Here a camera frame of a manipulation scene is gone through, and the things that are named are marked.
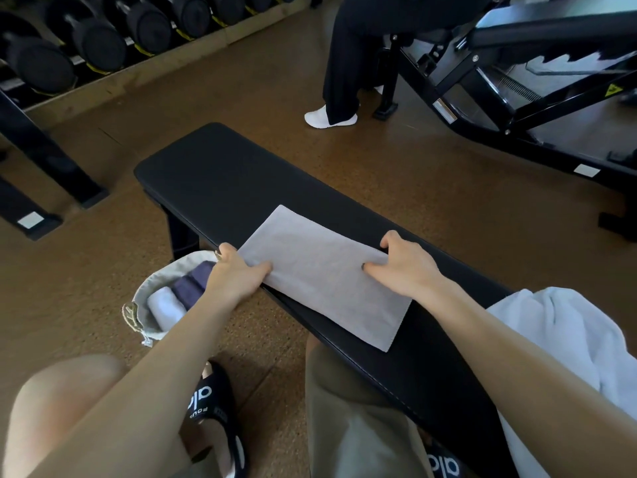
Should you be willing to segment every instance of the adjustable bench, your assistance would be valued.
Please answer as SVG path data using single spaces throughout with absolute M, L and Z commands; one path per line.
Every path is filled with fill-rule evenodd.
M 602 213 L 598 224 L 637 241 L 635 167 L 631 167 L 628 160 L 618 164 L 570 153 L 538 140 L 531 132 L 546 122 L 637 87 L 637 54 L 633 53 L 637 51 L 637 0 L 554 0 L 493 9 L 456 43 L 460 62 L 435 83 L 430 75 L 455 35 L 450 29 L 392 35 L 391 47 L 382 55 L 388 60 L 389 68 L 386 68 L 383 99 L 374 117 L 386 120 L 396 110 L 393 98 L 400 74 L 459 135 L 622 192 L 626 197 L 625 216 Z M 413 39 L 434 45 L 417 62 L 402 49 Z M 501 69 L 539 56 L 544 62 L 562 55 L 574 61 L 594 53 L 599 54 L 600 60 L 616 60 L 616 63 L 543 97 Z M 552 74 L 583 75 L 568 71 Z M 498 90 L 498 83 L 528 103 L 515 109 Z M 470 120 L 449 101 L 447 92 L 457 84 L 489 117 L 495 130 Z
M 239 248 L 283 204 L 296 213 L 377 248 L 390 229 L 418 241 L 440 270 L 482 306 L 510 294 L 386 218 L 330 188 L 236 132 L 212 123 L 139 163 L 135 175 L 166 212 L 173 257 L 199 248 L 199 237 Z M 383 353 L 266 285 L 264 290 L 330 346 L 418 425 L 482 478 L 515 477 L 498 414 L 437 321 L 412 303 Z

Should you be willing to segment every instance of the brown floor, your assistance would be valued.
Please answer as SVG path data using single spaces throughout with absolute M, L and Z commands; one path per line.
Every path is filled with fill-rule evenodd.
M 84 353 L 134 364 L 146 353 L 120 307 L 169 261 L 162 213 L 131 169 L 209 121 L 221 121 L 325 183 L 512 289 L 571 287 L 609 313 L 637 350 L 637 245 L 596 227 L 621 197 L 596 184 L 470 143 L 404 83 L 399 111 L 371 119 L 364 94 L 354 127 L 318 131 L 338 1 L 305 11 L 98 110 L 52 135 L 112 194 L 77 209 L 24 156 L 0 173 L 64 225 L 33 243 L 0 225 L 0 434 L 34 371 Z M 253 477 L 308 475 L 303 402 L 306 331 L 259 293 L 222 342 L 241 406 Z

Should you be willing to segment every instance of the hand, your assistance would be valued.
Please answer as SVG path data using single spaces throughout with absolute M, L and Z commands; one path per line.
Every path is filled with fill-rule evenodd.
M 247 266 L 229 243 L 221 243 L 219 253 L 221 259 L 210 272 L 204 296 L 228 299 L 234 307 L 259 288 L 266 275 L 272 271 L 272 263 L 267 261 Z
M 418 243 L 403 240 L 396 231 L 388 231 L 380 247 L 389 249 L 387 264 L 367 262 L 363 271 L 394 292 L 420 301 L 424 292 L 436 290 L 446 281 L 434 258 Z

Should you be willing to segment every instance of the black pants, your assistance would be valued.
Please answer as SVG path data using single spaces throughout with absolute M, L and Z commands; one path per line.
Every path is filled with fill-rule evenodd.
M 345 0 L 332 31 L 323 84 L 330 124 L 352 117 L 371 88 L 372 63 L 387 34 L 428 32 L 470 22 L 490 0 Z

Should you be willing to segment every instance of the warning sticker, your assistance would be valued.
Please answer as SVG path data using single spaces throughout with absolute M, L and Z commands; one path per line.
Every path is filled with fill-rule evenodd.
M 619 87 L 618 85 L 615 85 L 614 83 L 612 83 L 611 85 L 608 86 L 608 90 L 606 91 L 606 95 L 604 97 L 610 97 L 611 95 L 615 95 L 621 91 L 623 91 L 623 87 Z

